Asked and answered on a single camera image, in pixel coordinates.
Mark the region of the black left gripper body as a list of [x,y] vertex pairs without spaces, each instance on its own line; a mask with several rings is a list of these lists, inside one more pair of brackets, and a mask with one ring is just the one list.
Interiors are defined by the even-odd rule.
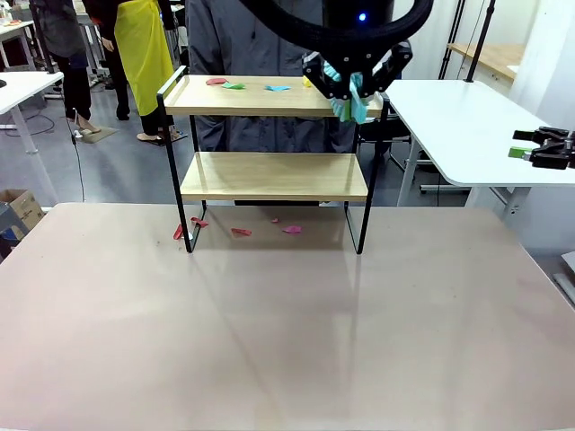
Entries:
[[375,68],[375,65],[393,45],[394,44],[390,43],[379,43],[375,44],[375,46],[368,47],[363,44],[352,44],[351,46],[331,44],[328,48],[325,48],[323,52],[342,52],[343,54],[351,54],[351,74],[354,72],[361,72],[363,75],[370,75],[371,71]]

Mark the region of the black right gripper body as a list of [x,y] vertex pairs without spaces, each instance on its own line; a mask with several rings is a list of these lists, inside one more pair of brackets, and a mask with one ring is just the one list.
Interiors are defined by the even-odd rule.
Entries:
[[529,155],[533,167],[575,169],[575,137],[545,137]]

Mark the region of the teal chenille duster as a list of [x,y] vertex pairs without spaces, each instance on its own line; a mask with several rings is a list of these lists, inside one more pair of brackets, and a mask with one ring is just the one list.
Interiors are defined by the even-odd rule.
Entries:
[[[361,97],[360,90],[363,83],[363,74],[354,72],[344,79],[342,74],[327,61],[323,62],[323,74],[327,87],[323,94],[330,101],[333,114],[340,122],[355,122],[359,125],[367,121],[367,107],[373,96]],[[346,84],[349,93],[345,97],[337,98],[333,90],[338,84]]]

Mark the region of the black office chair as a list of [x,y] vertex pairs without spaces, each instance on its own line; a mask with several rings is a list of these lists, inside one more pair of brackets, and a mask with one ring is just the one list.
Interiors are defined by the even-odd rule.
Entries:
[[388,159],[402,172],[406,162],[400,162],[392,153],[394,143],[411,145],[411,132],[397,114],[391,114],[385,123],[381,119],[370,119],[359,127],[358,144],[373,144],[381,156],[388,154]]

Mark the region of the white rounded table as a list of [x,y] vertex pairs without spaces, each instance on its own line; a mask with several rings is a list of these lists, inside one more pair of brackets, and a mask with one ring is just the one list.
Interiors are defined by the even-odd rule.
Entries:
[[478,81],[400,80],[386,91],[392,108],[411,132],[411,150],[397,204],[406,205],[418,153],[424,151],[453,186],[468,188],[467,207],[492,195],[509,220],[533,188],[575,188],[575,170],[544,170],[509,157],[517,130],[543,121]]

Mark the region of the thin black tripod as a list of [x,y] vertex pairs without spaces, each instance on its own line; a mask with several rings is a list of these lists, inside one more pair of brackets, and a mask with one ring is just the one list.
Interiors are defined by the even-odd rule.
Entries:
[[456,9],[450,27],[450,32],[447,38],[446,48],[439,69],[438,80],[443,80],[446,77],[448,65],[451,58],[451,50],[449,46],[456,41],[456,36],[459,32],[460,23],[462,21],[462,17],[464,14],[465,4],[466,0],[457,0]]

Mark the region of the person in grey jacket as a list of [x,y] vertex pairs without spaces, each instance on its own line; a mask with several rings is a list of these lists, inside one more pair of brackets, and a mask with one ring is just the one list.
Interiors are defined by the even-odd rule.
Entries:
[[[303,48],[265,27],[240,0],[186,0],[190,73],[299,76]],[[348,153],[354,127],[336,118],[197,117],[203,151]]]

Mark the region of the wooden desk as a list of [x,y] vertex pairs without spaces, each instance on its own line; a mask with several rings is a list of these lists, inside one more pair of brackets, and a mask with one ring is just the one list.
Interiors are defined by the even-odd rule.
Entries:
[[[472,63],[476,45],[450,43],[448,49],[464,57],[464,70]],[[525,46],[520,44],[484,44],[476,71],[494,75],[502,80],[514,82],[519,65],[525,53]]]

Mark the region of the thick black stand pole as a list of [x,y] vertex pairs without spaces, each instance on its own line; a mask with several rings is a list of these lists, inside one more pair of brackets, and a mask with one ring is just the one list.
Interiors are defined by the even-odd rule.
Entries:
[[491,18],[493,16],[493,13],[495,10],[495,4],[496,4],[496,0],[490,0],[489,5],[486,9],[486,14],[485,14],[485,18],[484,18],[483,25],[482,25],[482,30],[481,30],[479,39],[478,39],[476,47],[475,47],[475,51],[473,54],[471,65],[469,67],[467,76],[464,80],[466,83],[472,83],[473,82],[475,70],[479,64],[479,59],[480,59],[480,56],[482,53],[482,48],[483,48],[490,24],[491,24]]

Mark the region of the person in yellow apron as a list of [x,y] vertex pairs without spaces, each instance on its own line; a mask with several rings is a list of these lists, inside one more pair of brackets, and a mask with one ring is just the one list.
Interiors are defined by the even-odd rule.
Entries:
[[173,74],[165,36],[175,29],[170,0],[85,0],[84,7],[106,49],[119,52],[143,128],[137,139],[162,145],[170,128],[161,124],[156,94]]

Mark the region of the person in dark clothes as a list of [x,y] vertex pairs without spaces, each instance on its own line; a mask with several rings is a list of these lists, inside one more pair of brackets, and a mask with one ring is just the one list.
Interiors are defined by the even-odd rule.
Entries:
[[91,89],[87,74],[87,57],[73,0],[30,0],[46,48],[63,74],[66,117],[80,131],[101,131],[91,119]]

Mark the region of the white desk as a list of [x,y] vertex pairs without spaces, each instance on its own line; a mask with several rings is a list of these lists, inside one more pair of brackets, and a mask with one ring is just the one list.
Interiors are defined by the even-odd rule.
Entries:
[[22,140],[24,150],[31,158],[35,174],[48,198],[50,207],[58,203],[58,195],[41,159],[40,152],[32,140],[31,133],[26,125],[19,105],[52,84],[55,84],[62,77],[63,74],[60,72],[26,71],[0,73],[0,81],[4,82],[4,86],[0,87],[0,115],[7,112],[11,114],[16,130],[19,132]]

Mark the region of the brown cardboard box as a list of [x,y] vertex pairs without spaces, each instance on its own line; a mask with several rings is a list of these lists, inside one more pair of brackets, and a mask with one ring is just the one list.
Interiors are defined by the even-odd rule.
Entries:
[[1,190],[0,202],[7,203],[29,230],[45,215],[33,193],[27,189]]

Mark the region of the two-tier wooden shelf black frame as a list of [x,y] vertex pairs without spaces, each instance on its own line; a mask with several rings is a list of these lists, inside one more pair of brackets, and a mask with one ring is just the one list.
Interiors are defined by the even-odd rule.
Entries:
[[[192,132],[198,116],[323,118],[332,115],[330,103],[315,87],[306,88],[300,76],[229,75],[232,84],[245,84],[243,90],[222,85],[206,85],[205,75],[188,75],[179,67],[156,95],[162,117],[185,115]],[[286,85],[291,89],[270,92],[265,85]],[[377,174],[365,180],[356,153],[310,154],[270,152],[194,151],[183,177],[178,174],[173,141],[165,140],[172,187],[183,227],[188,225],[184,205],[188,201],[206,204],[219,201],[341,202],[365,205],[360,227],[351,212],[344,211],[357,254],[361,254],[373,202]]]

